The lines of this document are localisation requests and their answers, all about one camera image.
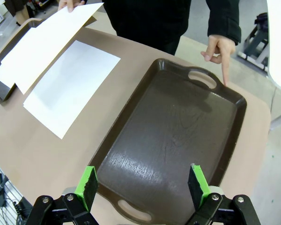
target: sheet of paper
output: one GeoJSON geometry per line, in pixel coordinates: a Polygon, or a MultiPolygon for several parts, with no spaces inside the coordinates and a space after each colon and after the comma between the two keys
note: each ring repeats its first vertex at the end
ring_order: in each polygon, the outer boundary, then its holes
{"type": "Polygon", "coordinates": [[[4,66],[3,64],[0,65],[0,81],[4,83],[9,88],[15,84],[13,78],[13,71],[12,69],[4,66]]]}
{"type": "Polygon", "coordinates": [[[119,60],[74,41],[39,81],[24,107],[62,139],[119,60]]]}
{"type": "Polygon", "coordinates": [[[37,36],[37,41],[26,40],[1,62],[13,68],[15,83],[23,94],[102,4],[79,6],[71,13],[63,8],[35,28],[32,36],[37,36]]]}

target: table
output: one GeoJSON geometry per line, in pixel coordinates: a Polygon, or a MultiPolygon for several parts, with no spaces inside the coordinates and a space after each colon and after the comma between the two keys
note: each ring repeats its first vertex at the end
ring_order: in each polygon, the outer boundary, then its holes
{"type": "MultiPolygon", "coordinates": [[[[267,0],[269,22],[269,71],[272,81],[281,88],[281,0],[267,0]]],[[[281,116],[274,119],[271,129],[281,124],[281,116]]]]}
{"type": "MultiPolygon", "coordinates": [[[[62,52],[75,39],[121,60],[62,140],[23,108],[32,88],[25,95],[16,89],[0,105],[0,167],[31,203],[40,195],[58,198],[66,188],[78,184],[85,166],[155,59],[193,65],[151,47],[88,28],[82,28],[62,52]]],[[[236,194],[250,195],[253,190],[265,153],[270,112],[260,99],[234,84],[229,86],[247,101],[243,127],[221,183],[226,196],[231,198],[236,194]]],[[[96,195],[91,212],[99,224],[132,224],[100,195],[96,195]]]]}

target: bolt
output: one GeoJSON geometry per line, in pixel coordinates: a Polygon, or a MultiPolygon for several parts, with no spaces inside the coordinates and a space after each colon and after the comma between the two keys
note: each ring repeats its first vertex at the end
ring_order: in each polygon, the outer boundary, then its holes
{"type": "Polygon", "coordinates": [[[212,195],[212,199],[217,201],[217,200],[219,200],[219,196],[218,195],[212,195]]]}
{"type": "Polygon", "coordinates": [[[68,196],[67,196],[67,200],[68,200],[68,201],[71,201],[71,200],[73,200],[73,199],[74,199],[74,196],[73,196],[73,195],[68,195],[68,196]]]}
{"type": "Polygon", "coordinates": [[[47,202],[49,202],[49,198],[48,197],[43,198],[43,203],[47,203],[47,202]]]}
{"type": "Polygon", "coordinates": [[[239,197],[237,200],[238,200],[240,203],[243,203],[243,202],[244,202],[244,198],[242,198],[242,197],[239,197]]]}

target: brown tray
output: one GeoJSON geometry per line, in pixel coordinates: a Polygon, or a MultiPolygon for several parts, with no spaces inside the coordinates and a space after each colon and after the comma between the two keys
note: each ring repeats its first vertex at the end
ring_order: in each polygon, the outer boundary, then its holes
{"type": "Polygon", "coordinates": [[[99,194],[136,223],[184,225],[194,213],[191,163],[218,186],[245,110],[246,100],[211,72],[155,60],[90,162],[99,194]],[[192,71],[211,77],[216,87],[190,79],[192,71]],[[129,213],[122,200],[151,218],[129,213]]]}
{"type": "MultiPolygon", "coordinates": [[[[19,40],[28,32],[28,30],[32,27],[37,27],[41,22],[42,21],[33,20],[28,22],[25,26],[21,27],[19,32],[17,32],[16,35],[12,37],[12,39],[0,52],[0,65],[1,65],[1,60],[4,59],[4,57],[13,49],[13,47],[19,42],[19,40]]],[[[12,88],[9,88],[8,86],[0,82],[0,103],[6,101],[10,97],[15,87],[16,87],[15,84],[12,86],[12,88]]]]}

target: hand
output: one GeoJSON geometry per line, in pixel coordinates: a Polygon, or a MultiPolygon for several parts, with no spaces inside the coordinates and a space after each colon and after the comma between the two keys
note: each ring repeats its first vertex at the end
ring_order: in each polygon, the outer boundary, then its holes
{"type": "Polygon", "coordinates": [[[222,64],[223,81],[225,86],[227,86],[229,80],[230,55],[234,52],[234,41],[221,35],[209,35],[206,52],[201,52],[205,61],[222,64]]]}
{"type": "Polygon", "coordinates": [[[67,6],[67,9],[70,13],[74,10],[74,8],[76,6],[82,6],[84,4],[85,4],[84,0],[82,0],[82,1],[80,1],[80,0],[60,0],[59,5],[58,5],[58,11],[60,11],[65,6],[67,6]]]}

